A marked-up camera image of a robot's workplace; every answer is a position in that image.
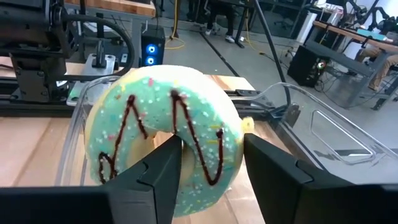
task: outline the person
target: person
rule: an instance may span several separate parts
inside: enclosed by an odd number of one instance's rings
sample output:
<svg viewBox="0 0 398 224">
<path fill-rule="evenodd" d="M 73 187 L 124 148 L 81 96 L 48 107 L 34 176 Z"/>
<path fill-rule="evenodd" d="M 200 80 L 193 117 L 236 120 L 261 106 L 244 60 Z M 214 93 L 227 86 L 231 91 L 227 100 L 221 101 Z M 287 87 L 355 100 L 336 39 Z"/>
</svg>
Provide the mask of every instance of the person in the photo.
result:
<svg viewBox="0 0 398 224">
<path fill-rule="evenodd" d="M 377 57 L 380 55 L 381 51 L 382 50 L 377 47 L 361 49 L 356 54 L 355 61 L 363 62 L 363 60 L 366 57 L 371 57 L 371 58 Z M 380 72 L 375 77 L 373 77 L 373 79 L 369 82 L 368 88 L 370 88 L 373 91 L 379 91 L 382 79 L 387 76 L 390 67 L 393 65 L 398 65 L 398 55 L 391 55 L 387 58 Z M 348 71 L 347 75 L 355 76 L 356 74 L 352 71 Z"/>
<path fill-rule="evenodd" d="M 225 4 L 222 2 L 219 2 L 217 0 L 209 1 L 210 3 L 210 18 L 207 22 L 207 30 L 205 32 L 206 35 L 211 34 L 211 30 L 213 29 L 213 23 L 216 21 L 216 16 L 218 14 L 223 14 L 226 16 L 226 19 L 228 21 L 228 31 L 226 32 L 225 35 L 225 40 L 233 43 L 235 40 L 232 37 L 233 32 L 234 32 L 234 20 L 235 20 L 235 14 L 234 14 L 234 9 L 232 8 L 232 5 L 230 4 Z"/>
</svg>

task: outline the computer tower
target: computer tower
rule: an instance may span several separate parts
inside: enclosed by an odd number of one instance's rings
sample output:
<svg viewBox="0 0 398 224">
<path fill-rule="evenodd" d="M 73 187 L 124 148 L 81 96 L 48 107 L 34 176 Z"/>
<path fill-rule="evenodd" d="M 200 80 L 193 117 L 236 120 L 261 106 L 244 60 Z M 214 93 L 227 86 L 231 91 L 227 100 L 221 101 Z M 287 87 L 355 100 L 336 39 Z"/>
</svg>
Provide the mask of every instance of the computer tower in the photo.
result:
<svg viewBox="0 0 398 224">
<path fill-rule="evenodd" d="M 163 27 L 143 24 L 141 27 L 140 67 L 162 65 L 165 47 Z"/>
<path fill-rule="evenodd" d="M 300 46 L 290 63 L 287 74 L 300 86 L 313 88 L 324 72 L 328 62 L 329 58 L 321 57 L 304 46 Z"/>
</svg>

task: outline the wooden table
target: wooden table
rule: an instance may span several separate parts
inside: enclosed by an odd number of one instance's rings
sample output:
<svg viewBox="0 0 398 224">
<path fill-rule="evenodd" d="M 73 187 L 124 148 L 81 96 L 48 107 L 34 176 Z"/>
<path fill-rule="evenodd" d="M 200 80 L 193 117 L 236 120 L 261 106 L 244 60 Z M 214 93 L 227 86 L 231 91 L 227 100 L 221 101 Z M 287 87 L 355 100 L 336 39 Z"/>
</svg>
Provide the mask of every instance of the wooden table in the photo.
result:
<svg viewBox="0 0 398 224">
<path fill-rule="evenodd" d="M 9 64 L 8 58 L 0 63 Z M 79 74 L 82 64 L 68 63 L 68 72 Z M 13 73 L 0 68 L 0 76 Z M 225 90 L 253 87 L 244 78 L 211 75 Z M 0 118 L 0 186 L 51 186 L 54 185 L 62 146 L 68 131 L 68 118 Z M 256 122 L 256 134 L 287 151 L 282 141 L 267 123 Z M 170 136 L 160 133 L 155 138 L 159 145 Z M 72 183 L 78 184 L 83 164 L 84 146 L 81 134 L 73 163 Z M 187 217 L 176 218 L 174 224 L 238 224 L 264 223 L 254 192 L 248 179 L 246 165 L 220 201 L 208 210 Z"/>
<path fill-rule="evenodd" d="M 326 29 L 327 28 L 327 24 L 324 22 L 319 22 L 319 21 L 314 21 L 313 22 L 314 26 L 317 27 L 321 27 Z M 332 31 L 332 32 L 336 32 L 338 34 L 344 35 L 346 37 L 350 37 L 352 39 L 364 42 L 366 40 L 366 37 L 363 35 L 359 35 L 354 33 L 353 30 L 348 30 L 348 29 L 344 29 L 344 28 L 338 28 L 338 27 L 334 27 L 334 26 L 329 26 L 328 30 Z M 373 45 L 375 47 L 378 47 L 380 49 L 384 49 L 386 51 L 390 51 L 390 52 L 398 52 L 398 46 L 392 45 L 392 44 L 388 44 L 388 43 L 384 43 L 384 42 L 380 42 L 380 41 L 376 41 L 376 40 L 368 40 L 368 44 Z"/>
<path fill-rule="evenodd" d="M 155 16 L 155 6 L 127 0 L 85 0 L 87 7 L 132 13 L 142 16 Z M 65 0 L 65 3 L 80 4 L 80 0 Z"/>
</svg>

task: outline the teal icing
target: teal icing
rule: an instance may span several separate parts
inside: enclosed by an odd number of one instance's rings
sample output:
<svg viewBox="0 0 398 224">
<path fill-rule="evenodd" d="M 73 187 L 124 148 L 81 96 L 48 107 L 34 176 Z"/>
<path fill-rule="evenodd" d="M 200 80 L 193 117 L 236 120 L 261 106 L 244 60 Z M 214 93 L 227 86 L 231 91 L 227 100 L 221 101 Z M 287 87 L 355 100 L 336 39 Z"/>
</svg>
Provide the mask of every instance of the teal icing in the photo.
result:
<svg viewBox="0 0 398 224">
<path fill-rule="evenodd" d="M 148 133 L 155 132 L 155 130 L 172 132 L 171 90 L 177 90 L 180 95 L 185 95 L 186 97 L 184 102 L 189 107 L 188 112 L 191 116 L 201 151 L 203 152 L 205 164 L 210 177 L 214 179 L 219 163 L 218 143 L 214 142 L 214 140 L 217 140 L 216 132 L 219 128 L 214 128 L 214 126 L 221 128 L 221 125 L 228 122 L 223 121 L 219 116 L 215 116 L 216 111 L 214 107 L 198 93 L 183 86 L 174 86 L 173 83 L 158 83 L 156 80 L 153 81 L 153 85 L 149 85 L 148 78 L 143 78 L 134 83 L 126 84 L 125 88 L 121 86 L 113 88 L 95 114 L 95 122 L 91 127 L 90 136 L 88 136 L 86 151 L 91 162 L 91 178 L 96 183 L 101 183 L 98 155 L 100 152 L 105 152 L 109 157 L 112 157 L 115 140 L 121 129 L 129 95 L 136 96 L 135 106 Z M 181 184 L 178 190 L 174 216 L 180 217 L 205 210 L 216 203 L 224 194 L 236 171 L 235 160 L 237 158 L 236 152 L 238 151 L 238 146 L 235 143 L 235 139 L 239 138 L 241 133 L 240 130 L 230 130 L 228 126 L 222 127 L 223 170 L 219 181 L 214 186 L 210 186 L 206 180 L 203 167 L 200 164 L 198 151 L 194 145 L 192 135 L 188 130 L 187 120 L 183 115 L 182 107 L 178 103 L 177 105 L 178 135 L 193 149 L 196 158 L 194 173 L 188 180 Z M 115 168 L 119 173 L 128 168 L 127 158 L 129 157 L 132 140 L 143 138 L 137 125 L 134 113 L 130 111 L 116 156 Z M 104 178 L 105 180 L 109 180 L 111 172 L 109 164 L 106 161 L 103 164 Z"/>
</svg>

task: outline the wooden board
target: wooden board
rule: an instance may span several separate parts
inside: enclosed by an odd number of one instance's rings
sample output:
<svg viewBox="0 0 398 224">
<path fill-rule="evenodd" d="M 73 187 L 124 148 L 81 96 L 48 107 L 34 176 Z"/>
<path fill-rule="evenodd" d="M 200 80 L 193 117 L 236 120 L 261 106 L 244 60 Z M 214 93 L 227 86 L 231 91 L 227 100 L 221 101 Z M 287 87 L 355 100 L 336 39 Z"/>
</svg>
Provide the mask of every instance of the wooden board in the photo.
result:
<svg viewBox="0 0 398 224">
<path fill-rule="evenodd" d="M 7 63 L 8 58 L 0 58 Z M 69 63 L 68 72 L 79 74 L 83 65 Z M 13 73 L 0 68 L 0 76 Z M 244 78 L 210 76 L 225 90 L 254 88 Z M 0 118 L 0 186 L 52 186 L 55 182 L 62 147 L 68 131 L 68 118 Z M 267 123 L 256 122 L 256 134 L 274 145 L 288 151 Z M 170 137 L 159 133 L 154 139 L 158 146 Z M 79 185 L 84 161 L 83 134 L 80 133 L 71 183 Z M 93 185 L 87 173 L 83 173 L 85 185 Z M 174 224 L 238 224 L 264 223 L 256 197 L 243 162 L 231 190 L 217 204 L 186 217 L 175 218 Z"/>
<path fill-rule="evenodd" d="M 317 26 L 317 27 L 321 27 L 321 28 L 325 28 L 327 27 L 327 24 L 323 23 L 323 22 L 319 22 L 319 21 L 314 21 L 313 25 Z M 342 29 L 342 28 L 337 28 L 337 27 L 333 27 L 333 26 L 329 26 L 328 30 L 336 32 L 338 34 L 344 35 L 346 37 L 351 37 L 352 39 L 356 39 L 359 41 L 364 42 L 366 40 L 366 38 L 362 35 L 359 34 L 355 34 L 349 30 L 346 29 Z M 379 42 L 379 41 L 375 41 L 375 40 L 368 40 L 368 44 L 373 45 L 375 47 L 379 47 L 380 49 L 384 49 L 387 51 L 391 51 L 391 52 L 398 52 L 398 46 L 392 45 L 392 44 L 387 44 L 387 43 L 383 43 L 383 42 Z"/>
<path fill-rule="evenodd" d="M 155 16 L 155 6 L 127 0 L 85 0 L 87 7 L 132 13 L 142 16 Z M 65 0 L 65 3 L 80 4 L 80 0 Z"/>
</svg>

